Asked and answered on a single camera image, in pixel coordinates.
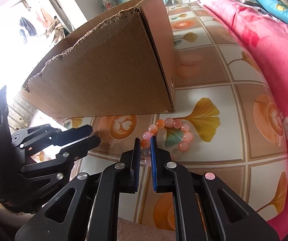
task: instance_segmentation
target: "cardboard box flap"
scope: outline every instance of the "cardboard box flap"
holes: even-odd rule
[[[132,0],[60,41],[21,94],[52,117],[172,112],[173,52],[163,0]]]

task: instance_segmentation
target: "pink bead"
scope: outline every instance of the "pink bead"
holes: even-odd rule
[[[149,131],[144,132],[143,139],[151,140],[151,137],[153,137],[153,135]]]
[[[190,133],[189,131],[184,133],[183,140],[192,141],[192,139],[193,139],[193,134],[192,133]]]
[[[152,134],[155,134],[158,130],[158,127],[155,124],[152,124],[151,126],[148,127],[148,131]]]
[[[182,140],[180,143],[179,143],[179,149],[184,152],[184,151],[187,151],[188,150],[188,142],[185,141],[185,140]]]
[[[175,119],[173,122],[173,126],[174,128],[179,129],[180,127],[182,127],[182,121],[179,118]]]
[[[164,128],[164,126],[165,126],[165,121],[162,120],[161,118],[158,119],[158,120],[156,121],[156,126],[157,126],[159,129]]]
[[[181,130],[183,132],[187,132],[189,131],[189,124],[188,123],[183,123],[182,127],[181,127]]]
[[[149,139],[142,139],[141,140],[141,146],[143,148],[148,148],[151,145],[151,141]]]
[[[149,167],[152,166],[152,159],[150,156],[145,158],[145,164],[146,166],[149,166]]]
[[[174,123],[174,120],[172,118],[167,118],[165,120],[165,127],[172,128],[173,127],[173,123]]]

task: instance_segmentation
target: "yellow ginkgo leaf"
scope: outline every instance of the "yellow ginkgo leaf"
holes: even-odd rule
[[[189,33],[186,33],[181,39],[188,41],[190,43],[193,43],[196,41],[197,38],[198,36],[196,33],[189,32]]]
[[[250,55],[248,55],[245,51],[242,51],[242,61],[245,61],[248,64],[250,64],[259,73],[261,72],[255,60]]]
[[[82,117],[76,117],[76,118],[71,118],[73,125],[73,128],[78,128],[80,125],[82,125],[83,118]]]
[[[287,8],[285,8],[283,5],[280,5],[280,4],[276,4],[276,8],[279,10],[279,11],[285,11]]]
[[[281,173],[274,198],[271,200],[271,202],[269,202],[268,204],[257,210],[257,212],[259,212],[265,207],[268,207],[269,205],[273,205],[275,206],[277,213],[280,214],[284,208],[287,189],[288,189],[288,180],[286,178],[285,171],[283,171]]]
[[[201,98],[190,115],[179,119],[189,121],[202,140],[211,142],[216,129],[220,126],[220,118],[215,117],[219,114],[220,111],[209,98]]]

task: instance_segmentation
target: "orange bead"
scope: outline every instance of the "orange bead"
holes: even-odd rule
[[[155,134],[158,130],[158,127],[155,124],[152,124],[151,126],[148,127],[148,131],[152,134]]]
[[[165,126],[165,121],[162,120],[161,118],[156,121],[156,127],[158,127],[159,129],[164,128],[164,126]]]
[[[142,139],[141,140],[141,146],[143,148],[148,148],[151,145],[151,141],[148,139]]]

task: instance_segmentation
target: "metal screw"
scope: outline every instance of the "metal screw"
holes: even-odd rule
[[[87,175],[87,173],[85,173],[85,172],[79,173],[79,174],[77,175],[77,178],[78,178],[79,180],[87,179],[87,177],[88,177],[88,175]]]
[[[56,178],[57,178],[58,180],[61,180],[63,177],[64,177],[63,173],[58,173],[58,174],[56,175]]]
[[[123,169],[125,167],[125,164],[122,162],[116,163],[115,164],[115,168],[116,169]]]
[[[20,139],[20,135],[19,135],[19,134],[16,134],[14,137],[12,137],[11,141],[15,143],[15,142],[17,142],[19,139]]]
[[[207,172],[205,174],[205,178],[208,180],[213,180],[215,178],[215,175],[212,172]]]
[[[176,168],[176,163],[175,162],[167,162],[167,164],[166,164],[166,166],[168,167],[168,168]]]

